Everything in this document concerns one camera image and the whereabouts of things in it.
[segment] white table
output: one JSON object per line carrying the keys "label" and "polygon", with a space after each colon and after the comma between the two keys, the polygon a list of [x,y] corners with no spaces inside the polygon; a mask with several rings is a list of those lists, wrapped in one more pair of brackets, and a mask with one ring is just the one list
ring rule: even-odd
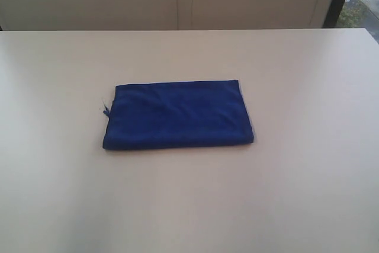
{"label": "white table", "polygon": [[[114,86],[239,79],[249,146],[106,152]],[[377,253],[365,30],[1,32],[3,253]]]}

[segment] folded fabric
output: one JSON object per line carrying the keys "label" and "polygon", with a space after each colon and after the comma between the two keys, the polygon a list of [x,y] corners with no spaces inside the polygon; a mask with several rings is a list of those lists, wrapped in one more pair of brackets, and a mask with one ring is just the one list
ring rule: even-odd
{"label": "folded fabric", "polygon": [[253,142],[237,80],[115,88],[102,147],[109,150],[231,146]]}

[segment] blue microfiber cloth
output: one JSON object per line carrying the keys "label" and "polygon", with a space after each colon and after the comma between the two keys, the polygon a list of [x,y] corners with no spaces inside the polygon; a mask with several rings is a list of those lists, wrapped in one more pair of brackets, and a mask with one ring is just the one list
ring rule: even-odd
{"label": "blue microfiber cloth", "polygon": [[109,150],[252,143],[237,80],[116,86],[102,147]]}

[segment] table surface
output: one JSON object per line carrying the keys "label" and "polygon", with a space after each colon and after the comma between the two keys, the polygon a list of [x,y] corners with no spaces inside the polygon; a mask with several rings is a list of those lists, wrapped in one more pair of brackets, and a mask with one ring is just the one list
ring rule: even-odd
{"label": "table surface", "polygon": [[[252,145],[106,152],[136,82],[239,79]],[[379,250],[379,46],[362,29],[0,33],[1,252]]]}

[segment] blue cloth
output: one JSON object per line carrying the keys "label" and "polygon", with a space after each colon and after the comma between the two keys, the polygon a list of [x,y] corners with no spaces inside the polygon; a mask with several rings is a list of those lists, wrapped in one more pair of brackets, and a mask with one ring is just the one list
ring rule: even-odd
{"label": "blue cloth", "polygon": [[187,148],[252,143],[237,80],[116,86],[102,147]]}

